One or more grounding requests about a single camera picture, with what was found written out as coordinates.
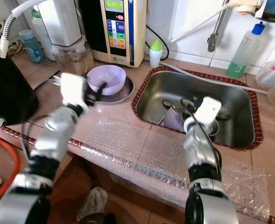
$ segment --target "stainless steel sink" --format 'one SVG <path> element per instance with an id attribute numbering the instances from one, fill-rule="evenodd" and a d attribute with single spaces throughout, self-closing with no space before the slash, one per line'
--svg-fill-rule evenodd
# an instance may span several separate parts
<path id="1" fill-rule="evenodd" d="M 191 101 L 210 96 L 221 102 L 221 110 L 231 115 L 230 119 L 217 119 L 219 133 L 212 139 L 230 147 L 247 147 L 254 141 L 254 123 L 250 96 L 243 89 L 212 84 L 172 71 L 154 73 L 144 89 L 136 112 L 143 119 L 158 124 L 167 111 L 162 100 L 174 103 L 182 111 L 180 98 Z"/>

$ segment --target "white bottle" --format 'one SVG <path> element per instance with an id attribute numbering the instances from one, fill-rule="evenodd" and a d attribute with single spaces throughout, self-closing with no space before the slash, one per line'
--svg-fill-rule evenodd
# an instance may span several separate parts
<path id="1" fill-rule="evenodd" d="M 34 9 L 31 11 L 31 14 L 33 16 L 31 22 L 34 25 L 35 32 L 37 33 L 38 38 L 43 46 L 46 57 L 52 61 L 55 61 L 54 55 L 51 52 L 52 44 L 50 42 L 49 36 L 47 34 L 45 25 L 43 23 L 40 12 L 38 11 L 38 8 L 34 7 Z"/>
<path id="2" fill-rule="evenodd" d="M 228 76 L 233 78 L 240 78 L 254 56 L 255 51 L 258 49 L 260 44 L 260 34 L 262 33 L 265 26 L 263 22 L 255 24 L 252 31 L 247 31 L 226 70 Z"/>
<path id="3" fill-rule="evenodd" d="M 160 58 L 162 55 L 162 45 L 160 41 L 155 40 L 150 47 L 150 66 L 157 68 L 159 66 Z"/>

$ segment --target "bubble wrap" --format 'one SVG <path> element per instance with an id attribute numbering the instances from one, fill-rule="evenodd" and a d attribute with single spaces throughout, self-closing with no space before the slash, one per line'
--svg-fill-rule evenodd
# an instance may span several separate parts
<path id="1" fill-rule="evenodd" d="M 104 118 L 81 149 L 82 157 L 112 172 L 117 183 L 184 210 L 190 181 L 183 141 Z M 238 212 L 268 220 L 267 176 L 262 170 L 225 157 L 222 183 Z"/>

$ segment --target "black appliance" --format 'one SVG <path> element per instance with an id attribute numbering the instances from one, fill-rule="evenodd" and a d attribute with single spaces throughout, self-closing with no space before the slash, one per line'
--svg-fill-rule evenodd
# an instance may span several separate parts
<path id="1" fill-rule="evenodd" d="M 38 98 L 12 59 L 0 58 L 0 125 L 21 123 L 38 108 Z"/>

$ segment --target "green liquid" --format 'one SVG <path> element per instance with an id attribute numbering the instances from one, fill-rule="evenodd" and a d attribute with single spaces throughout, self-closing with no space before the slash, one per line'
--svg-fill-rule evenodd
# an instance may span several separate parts
<path id="1" fill-rule="evenodd" d="M 246 65 L 241 66 L 231 62 L 229 67 L 226 70 L 226 73 L 230 77 L 240 78 L 244 73 L 245 68 L 246 68 Z"/>

